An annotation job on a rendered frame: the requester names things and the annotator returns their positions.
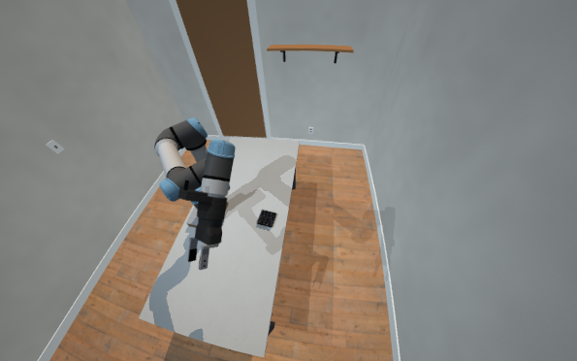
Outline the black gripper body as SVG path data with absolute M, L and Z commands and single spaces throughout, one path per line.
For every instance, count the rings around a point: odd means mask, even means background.
M 189 180 L 184 189 L 180 189 L 178 198 L 199 202 L 195 238 L 206 245 L 220 244 L 222 239 L 222 221 L 225 216 L 229 182 L 223 180 L 202 179 L 201 191 L 189 191 Z M 206 193 L 205 193 L 206 192 Z

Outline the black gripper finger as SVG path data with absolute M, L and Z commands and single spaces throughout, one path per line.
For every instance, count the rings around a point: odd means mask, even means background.
M 199 261 L 199 270 L 204 270 L 208 267 L 208 254 L 211 247 L 218 247 L 219 244 L 215 245 L 201 245 L 201 256 Z
M 197 256 L 197 243 L 199 240 L 196 238 L 189 238 L 189 249 L 188 249 L 188 262 L 195 261 Z

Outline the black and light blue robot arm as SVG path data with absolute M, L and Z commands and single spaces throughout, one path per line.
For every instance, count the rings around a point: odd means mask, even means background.
M 203 125 L 193 117 L 165 129 L 157 137 L 155 152 L 167 178 L 160 182 L 160 188 L 170 201 L 178 200 L 185 181 L 189 181 L 188 189 L 199 191 L 203 178 L 230 182 L 236 148 L 222 140 L 210 141 L 207 148 L 207 136 Z M 197 163 L 186 167 L 178 153 L 182 148 L 191 151 Z

